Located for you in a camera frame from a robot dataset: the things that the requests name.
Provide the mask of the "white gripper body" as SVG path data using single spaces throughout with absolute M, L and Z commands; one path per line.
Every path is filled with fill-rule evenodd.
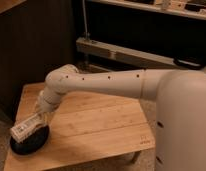
M 42 96 L 39 96 L 37 98 L 34 111 L 39 114 L 51 113 L 54 112 L 57 108 L 57 104 L 50 104 Z

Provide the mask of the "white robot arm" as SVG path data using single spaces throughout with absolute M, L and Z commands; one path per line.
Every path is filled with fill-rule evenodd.
M 73 65 L 51 71 L 37 111 L 56 110 L 65 94 L 88 91 L 156 103 L 156 171 L 206 171 L 206 73 L 146 69 L 82 74 Z

